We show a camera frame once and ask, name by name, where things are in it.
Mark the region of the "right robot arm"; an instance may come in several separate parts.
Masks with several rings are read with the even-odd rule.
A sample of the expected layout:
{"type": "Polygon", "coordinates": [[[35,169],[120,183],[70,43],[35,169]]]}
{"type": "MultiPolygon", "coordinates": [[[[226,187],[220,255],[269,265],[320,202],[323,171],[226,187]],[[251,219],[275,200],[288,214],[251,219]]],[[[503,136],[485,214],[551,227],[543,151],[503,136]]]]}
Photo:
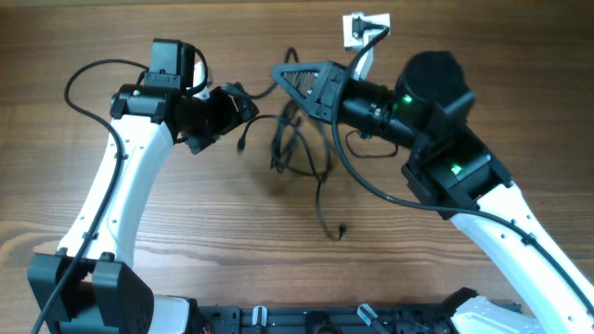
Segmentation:
{"type": "Polygon", "coordinates": [[[474,94],[452,54],[417,54],[394,89],[358,80],[332,61],[278,64],[272,78],[312,118],[407,148],[402,172],[415,206],[438,212],[470,238],[532,312],[519,315],[462,290],[443,308],[453,331],[592,331],[592,284],[538,222],[503,163],[467,126],[474,94]]]}

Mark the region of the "black usb cable silver plug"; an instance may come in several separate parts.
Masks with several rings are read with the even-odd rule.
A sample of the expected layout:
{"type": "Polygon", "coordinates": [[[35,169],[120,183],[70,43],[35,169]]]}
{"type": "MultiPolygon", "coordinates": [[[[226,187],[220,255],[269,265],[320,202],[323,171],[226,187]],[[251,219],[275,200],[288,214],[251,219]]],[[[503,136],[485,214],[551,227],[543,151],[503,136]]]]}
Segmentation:
{"type": "Polygon", "coordinates": [[[325,167],[319,170],[315,163],[311,148],[301,130],[302,118],[298,115],[299,108],[293,101],[289,101],[281,113],[275,116],[277,130],[271,142],[270,166],[278,173],[291,171],[301,176],[312,177],[316,180],[315,206],[316,217],[326,237],[331,241],[340,241],[346,232],[346,226],[338,225],[336,232],[330,230],[321,206],[321,189],[334,169],[334,146],[330,143],[325,126],[318,122],[315,127],[319,133],[324,148],[325,167]],[[298,144],[301,144],[309,164],[309,170],[301,170],[291,165],[291,159],[298,144]]]}

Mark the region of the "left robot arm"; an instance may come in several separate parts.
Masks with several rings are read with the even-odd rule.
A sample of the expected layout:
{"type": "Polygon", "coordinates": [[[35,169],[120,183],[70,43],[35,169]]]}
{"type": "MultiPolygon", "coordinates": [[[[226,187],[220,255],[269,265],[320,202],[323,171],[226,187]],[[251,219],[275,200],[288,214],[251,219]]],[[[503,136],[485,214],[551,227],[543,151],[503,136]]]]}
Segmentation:
{"type": "Polygon", "coordinates": [[[192,298],[157,295],[134,272],[139,223],[174,145],[200,153],[258,112],[247,97],[208,84],[204,55],[156,39],[135,83],[110,102],[109,139],[78,217],[52,254],[32,258],[27,278],[53,333],[210,333],[192,298]]]}

